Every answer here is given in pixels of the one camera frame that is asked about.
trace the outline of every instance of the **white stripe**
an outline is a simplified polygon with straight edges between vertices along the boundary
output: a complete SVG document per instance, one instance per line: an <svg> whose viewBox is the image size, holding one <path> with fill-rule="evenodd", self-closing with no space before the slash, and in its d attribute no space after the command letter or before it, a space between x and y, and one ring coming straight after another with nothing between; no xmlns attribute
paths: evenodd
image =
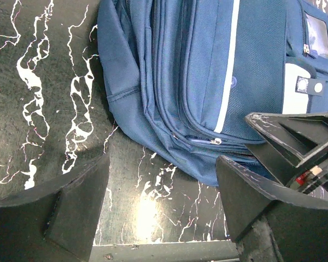
<svg viewBox="0 0 328 262"><path fill-rule="evenodd" d="M297 77L311 78L309 72L295 64L285 64L283 114L306 114L308 95L295 92Z"/></svg>
<svg viewBox="0 0 328 262"><path fill-rule="evenodd" d="M230 90L232 82L233 67L235 65L235 52L236 52L236 38L237 38L237 24L238 24L238 13L239 13L239 0L233 1L233 11L232 11L232 23L231 23L231 38L230 38L230 50L229 50L229 60L227 61L226 78L224 84L224 92L222 94L222 103L220 108L220 114L218 122L214 132L221 133L224 127L227 107L230 100Z"/></svg>

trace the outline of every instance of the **marble floor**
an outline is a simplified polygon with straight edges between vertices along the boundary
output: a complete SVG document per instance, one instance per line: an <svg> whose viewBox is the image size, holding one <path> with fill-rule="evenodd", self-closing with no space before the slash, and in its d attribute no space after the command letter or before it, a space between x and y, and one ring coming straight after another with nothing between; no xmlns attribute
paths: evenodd
<svg viewBox="0 0 328 262"><path fill-rule="evenodd" d="M313 2L328 13L328 0ZM131 141L109 113L98 3L0 0L0 199L107 147L110 179L94 246L228 239L218 190ZM313 194L328 199L321 189Z"/></svg>

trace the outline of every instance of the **zipper pull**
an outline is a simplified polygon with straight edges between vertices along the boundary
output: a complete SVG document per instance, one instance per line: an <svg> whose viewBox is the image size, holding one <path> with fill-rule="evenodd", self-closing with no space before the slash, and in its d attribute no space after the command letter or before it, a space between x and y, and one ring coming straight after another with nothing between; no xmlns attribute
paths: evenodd
<svg viewBox="0 0 328 262"><path fill-rule="evenodd" d="M197 138L194 136L186 136L186 139L195 142L195 143L200 143L200 144L205 144L205 145L221 145L222 140L220 138L214 138L213 140L205 139L205 138Z"/></svg>
<svg viewBox="0 0 328 262"><path fill-rule="evenodd" d="M222 144L222 140L221 138L215 138L213 140L210 141L210 144L213 144L213 145L221 145Z"/></svg>
<svg viewBox="0 0 328 262"><path fill-rule="evenodd" d="M307 44L304 44L304 53L310 55L310 47Z"/></svg>

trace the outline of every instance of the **blue backpack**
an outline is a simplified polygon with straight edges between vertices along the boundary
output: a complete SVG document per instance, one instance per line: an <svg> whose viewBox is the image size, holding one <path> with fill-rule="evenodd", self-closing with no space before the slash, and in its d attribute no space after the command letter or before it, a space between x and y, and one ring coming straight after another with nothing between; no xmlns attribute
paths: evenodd
<svg viewBox="0 0 328 262"><path fill-rule="evenodd" d="M123 132L207 185L222 154L261 172L247 114L328 111L328 16L303 0L102 0L98 50Z"/></svg>

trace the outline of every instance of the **blue nylon fabric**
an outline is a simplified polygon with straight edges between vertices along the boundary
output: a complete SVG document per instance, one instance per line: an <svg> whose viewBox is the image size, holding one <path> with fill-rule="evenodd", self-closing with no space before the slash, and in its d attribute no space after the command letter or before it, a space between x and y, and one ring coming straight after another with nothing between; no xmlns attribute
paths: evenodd
<svg viewBox="0 0 328 262"><path fill-rule="evenodd" d="M286 8L284 1L259 0L257 8L253 1L246 1L239 12L250 15L238 20L233 70L237 86L231 89L222 132L260 140L244 117L255 110L282 113L283 89L278 87L283 87Z"/></svg>
<svg viewBox="0 0 328 262"><path fill-rule="evenodd" d="M223 150L246 153L243 143L259 139L244 123L248 112L282 107L284 1L241 0L233 72L237 86L231 90L225 134L216 134L212 130L222 99L233 0L157 0L155 28L152 0L130 0L130 16L125 0L102 0L99 56L109 109L123 132L210 186L218 185L215 161L221 154L266 174L255 159ZM262 24L256 27L261 37L253 32L253 23ZM264 35L274 41L276 52L271 52ZM314 104L323 104L328 92L320 102L316 99ZM226 141L221 146L202 145L188 135Z"/></svg>
<svg viewBox="0 0 328 262"><path fill-rule="evenodd" d="M302 15L302 10L306 14L313 16L317 19L320 19L326 23L327 26L327 33L328 33L328 15L323 13L318 8L314 7L313 5L307 3L304 0L287 0L287 9L288 9L288 43L290 46L288 46L287 51L289 56L295 56L298 58L302 58L305 62L310 64L312 67L317 69L320 72L328 73L328 59L325 59L323 57L318 58L312 58L312 57L304 57L303 56L303 36L304 34L307 34L308 32L305 28L302 26L302 20L306 19Z"/></svg>
<svg viewBox="0 0 328 262"><path fill-rule="evenodd" d="M328 80L328 75L317 73L318 79ZM311 103L311 113L328 112L328 82L324 87L324 94L321 97L313 96Z"/></svg>

